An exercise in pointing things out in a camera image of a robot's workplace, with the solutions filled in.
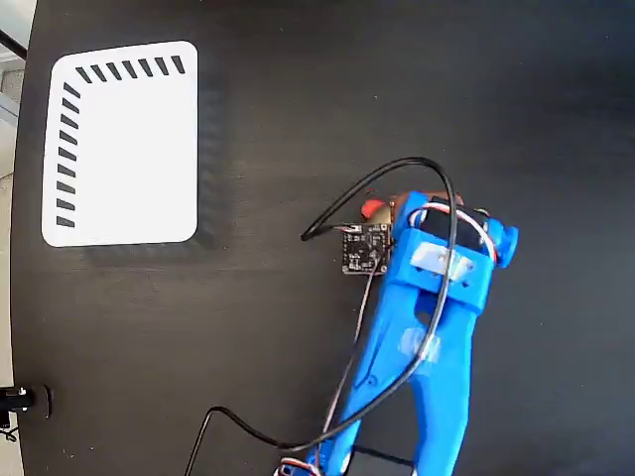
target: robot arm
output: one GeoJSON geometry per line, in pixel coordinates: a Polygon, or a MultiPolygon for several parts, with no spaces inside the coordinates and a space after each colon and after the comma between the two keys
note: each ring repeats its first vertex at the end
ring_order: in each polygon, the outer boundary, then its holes
{"type": "MultiPolygon", "coordinates": [[[[413,221],[413,214],[431,206],[428,203],[426,195],[413,192],[395,219],[395,248],[342,420],[381,394],[417,357],[427,331],[419,316],[433,312],[447,252],[446,239],[420,229],[413,221]]],[[[409,380],[420,428],[413,475],[451,475],[467,426],[474,325],[484,310],[494,268],[509,264],[518,241],[516,228],[506,228],[493,218],[487,217],[483,228],[495,254],[491,256],[484,244],[480,249],[457,244],[439,327],[409,380]]],[[[360,426],[361,420],[321,447],[319,467],[325,476],[346,472],[360,426]]],[[[315,463],[315,453],[309,452],[309,463],[315,463]]]]}

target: white rectangle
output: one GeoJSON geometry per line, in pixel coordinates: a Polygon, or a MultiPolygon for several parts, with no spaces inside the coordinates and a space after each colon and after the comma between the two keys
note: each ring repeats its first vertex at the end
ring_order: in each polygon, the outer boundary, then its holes
{"type": "Polygon", "coordinates": [[[63,57],[51,78],[42,233],[52,246],[196,230],[197,53],[186,42],[63,57]]]}

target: electronic chip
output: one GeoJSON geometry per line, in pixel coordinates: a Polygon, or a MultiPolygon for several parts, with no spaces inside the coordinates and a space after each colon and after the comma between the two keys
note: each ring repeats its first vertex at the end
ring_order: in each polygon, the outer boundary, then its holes
{"type": "Polygon", "coordinates": [[[381,259],[377,274],[388,269],[391,227],[387,224],[346,225],[342,230],[341,270],[346,275],[370,275],[381,259]]]}

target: black surface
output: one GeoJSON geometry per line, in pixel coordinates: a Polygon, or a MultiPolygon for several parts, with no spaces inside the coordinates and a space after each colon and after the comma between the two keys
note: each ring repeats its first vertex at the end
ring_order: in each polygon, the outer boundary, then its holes
{"type": "MultiPolygon", "coordinates": [[[[14,179],[12,333],[17,383],[46,382],[55,407],[50,421],[20,420],[26,473],[181,474],[209,404],[279,438],[313,436],[364,279],[341,274],[339,237],[298,235],[366,171],[426,155],[470,205],[521,230],[476,328],[455,474],[635,474],[633,7],[262,3],[39,3],[14,179]],[[198,48],[200,115],[221,98],[200,134],[217,180],[213,233],[174,254],[48,247],[53,64],[170,40],[198,48]]],[[[395,174],[377,193],[431,185],[395,174]]],[[[371,416],[362,444],[410,457],[410,405],[403,393],[371,416]]],[[[195,473],[269,475],[276,458],[215,422],[195,473]]]]}

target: black cable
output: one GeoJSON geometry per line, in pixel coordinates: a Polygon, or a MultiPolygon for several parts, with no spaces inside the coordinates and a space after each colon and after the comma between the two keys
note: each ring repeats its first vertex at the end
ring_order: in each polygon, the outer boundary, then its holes
{"type": "Polygon", "coordinates": [[[13,434],[18,430],[18,427],[16,426],[13,429],[10,429],[9,431],[5,431],[4,429],[0,429],[0,434],[4,434],[4,437],[7,441],[11,441],[12,443],[15,443],[18,441],[18,438],[16,438],[16,435],[13,434]]]}
{"type": "Polygon", "coordinates": [[[303,241],[310,240],[319,236],[320,234],[332,229],[331,226],[326,225],[326,221],[331,218],[334,213],[339,210],[346,202],[348,202],[356,193],[360,190],[368,186],[370,183],[379,179],[380,177],[392,172],[396,169],[406,166],[418,165],[427,167],[429,169],[434,170],[437,175],[442,179],[445,187],[445,192],[447,193],[447,199],[449,204],[449,235],[447,239],[447,259],[444,264],[444,274],[442,278],[441,288],[439,290],[439,296],[437,298],[437,304],[435,305],[435,310],[433,311],[433,315],[430,320],[430,325],[428,326],[426,335],[422,343],[420,344],[417,350],[417,356],[408,364],[408,367],[402,372],[402,374],[393,381],[383,392],[381,392],[375,399],[366,404],[363,408],[355,412],[353,415],[342,421],[337,426],[331,428],[328,431],[325,431],[321,435],[303,443],[291,443],[280,441],[275,438],[272,438],[263,432],[257,430],[253,426],[249,425],[245,420],[240,418],[237,414],[226,407],[212,407],[205,414],[205,418],[203,419],[202,425],[200,426],[200,430],[198,431],[198,435],[196,436],[196,441],[194,442],[194,446],[192,448],[190,459],[188,461],[188,467],[186,468],[185,476],[191,475],[191,470],[196,460],[196,456],[198,454],[198,450],[200,448],[200,443],[204,437],[205,431],[207,430],[207,426],[209,424],[209,420],[214,413],[222,413],[227,417],[231,418],[231,420],[240,426],[241,429],[252,435],[253,437],[263,441],[271,446],[275,446],[279,449],[283,449],[289,452],[299,452],[305,449],[309,449],[312,446],[326,441],[327,439],[335,436],[336,434],[344,431],[349,426],[354,424],[356,421],[364,418],[368,413],[374,410],[377,406],[383,403],[386,399],[392,396],[404,383],[408,381],[408,379],[415,373],[419,364],[425,359],[428,347],[430,342],[432,341],[433,336],[437,331],[437,327],[439,326],[439,321],[441,319],[445,299],[447,298],[447,291],[449,288],[449,267],[451,264],[451,257],[454,251],[454,246],[456,244],[456,195],[454,193],[454,187],[451,183],[451,180],[445,173],[445,170],[436,162],[426,159],[423,157],[407,157],[403,159],[397,159],[395,161],[389,162],[377,169],[373,172],[359,180],[355,183],[349,190],[343,193],[331,206],[329,206],[310,226],[307,230],[301,235],[303,241]]]}
{"type": "Polygon", "coordinates": [[[373,448],[367,448],[365,446],[359,446],[359,445],[355,445],[355,454],[357,453],[361,453],[361,454],[367,454],[369,456],[373,456],[375,458],[381,458],[381,459],[385,459],[387,461],[391,461],[395,464],[401,464],[403,466],[410,466],[412,467],[415,462],[410,460],[410,459],[405,459],[405,458],[400,458],[399,456],[395,456],[392,454],[388,454],[388,453],[384,453],[382,451],[378,451],[376,449],[373,448]]]}
{"type": "Polygon", "coordinates": [[[22,60],[24,61],[27,60],[27,49],[24,48],[22,45],[20,45],[18,42],[16,42],[13,38],[11,38],[2,30],[0,30],[0,45],[6,47],[7,50],[10,50],[15,55],[20,57],[22,60]]]}

